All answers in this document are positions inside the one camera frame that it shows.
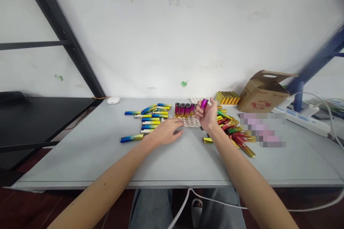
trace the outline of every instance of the jeans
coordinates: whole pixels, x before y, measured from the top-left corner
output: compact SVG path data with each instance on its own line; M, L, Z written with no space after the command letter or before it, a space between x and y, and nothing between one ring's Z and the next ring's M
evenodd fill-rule
M205 189L204 197L239 206L233 187ZM199 229L246 229L241 209L202 199ZM166 229L173 220L171 189L137 189L130 214L129 229Z

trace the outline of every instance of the white slipper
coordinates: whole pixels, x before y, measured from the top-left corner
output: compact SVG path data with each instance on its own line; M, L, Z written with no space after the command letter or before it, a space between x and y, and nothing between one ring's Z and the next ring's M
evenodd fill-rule
M203 207L203 202L200 199L194 199L191 204L191 218L194 228L198 228L201 219L202 208L194 207L194 203L198 201Z

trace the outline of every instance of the metal shelf frame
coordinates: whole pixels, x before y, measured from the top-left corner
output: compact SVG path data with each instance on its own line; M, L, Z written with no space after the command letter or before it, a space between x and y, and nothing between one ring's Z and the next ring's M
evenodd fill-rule
M287 86L291 94L303 92L304 85L328 64L334 57L344 57L340 51L344 48L344 26L325 44L325 46L315 54L312 60L299 73L299 77L294 78ZM295 95L294 110L302 110L302 94Z
M1 43L0 50L63 46L94 97L106 97L57 0L36 0L59 41Z

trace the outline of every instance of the wooden floor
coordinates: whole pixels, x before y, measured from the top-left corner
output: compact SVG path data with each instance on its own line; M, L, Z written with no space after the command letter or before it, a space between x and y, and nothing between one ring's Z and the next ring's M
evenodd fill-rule
M27 172L33 167L49 149L40 150L18 170ZM329 188L276 188L283 203L290 209L304 209L325 204L338 195L340 189ZM186 196L186 189L173 190L172 212L175 215ZM50 191L43 194L0 189L0 228L1 229L43 229L64 210L76 198L81 191ZM129 216L134 197L134 190L125 190L109 212L96 225L98 229L118 228L127 229ZM191 227L191 196L188 199L178 224L182 227ZM243 211L246 227L258 229L258 225L249 211ZM291 213L300 228L312 229L339 229L344 228L344 201L327 209Z

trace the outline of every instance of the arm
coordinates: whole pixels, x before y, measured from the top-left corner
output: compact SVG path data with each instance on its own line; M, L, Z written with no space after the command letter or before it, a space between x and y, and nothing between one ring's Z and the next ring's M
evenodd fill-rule
M163 121L83 191L49 228L93 228L122 194L144 159L158 146L182 135L183 131L174 134L181 126L184 124L178 118Z
M298 228L282 201L264 177L240 153L216 122L217 102L205 111L196 107L195 117L209 134L224 161L235 189L261 228Z

